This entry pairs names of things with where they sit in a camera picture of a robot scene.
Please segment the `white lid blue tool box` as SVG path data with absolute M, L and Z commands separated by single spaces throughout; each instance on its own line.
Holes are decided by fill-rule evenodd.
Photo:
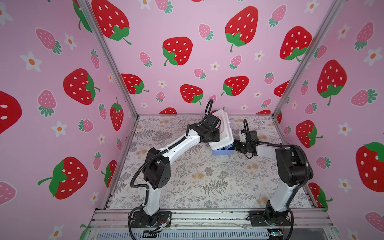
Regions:
M 228 114 L 224 110 L 213 113 L 221 120 L 219 126 L 220 141 L 209 143 L 214 156 L 232 155 L 234 153 L 234 135 Z

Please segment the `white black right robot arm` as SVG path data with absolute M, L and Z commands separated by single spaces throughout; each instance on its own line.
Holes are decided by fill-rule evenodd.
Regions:
M 269 158 L 277 162 L 280 183 L 274 196 L 268 200 L 263 213 L 250 211 L 246 217 L 252 224 L 284 226 L 284 221 L 290 222 L 290 230 L 285 237 L 289 240 L 294 230 L 294 214 L 290 204 L 299 191 L 313 177 L 313 170 L 303 149 L 297 145 L 272 144 L 260 141 L 256 131 L 250 131 L 247 120 L 243 121 L 244 129 L 240 140 L 234 141 L 237 152 Z

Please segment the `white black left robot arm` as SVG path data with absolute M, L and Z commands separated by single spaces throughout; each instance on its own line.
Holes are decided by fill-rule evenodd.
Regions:
M 151 148 L 141 167 L 133 175 L 130 187 L 145 188 L 146 196 L 142 205 L 133 208 L 128 213 L 128 229 L 130 237 L 135 240 L 132 230 L 132 220 L 135 212 L 140 213 L 146 224 L 154 225 L 160 212 L 160 196 L 162 188 L 171 178 L 172 164 L 183 153 L 200 143 L 215 143 L 220 141 L 220 126 L 222 121 L 211 114 L 213 100 L 209 100 L 204 118 L 192 125 L 187 125 L 186 133 L 170 145 L 159 150 Z

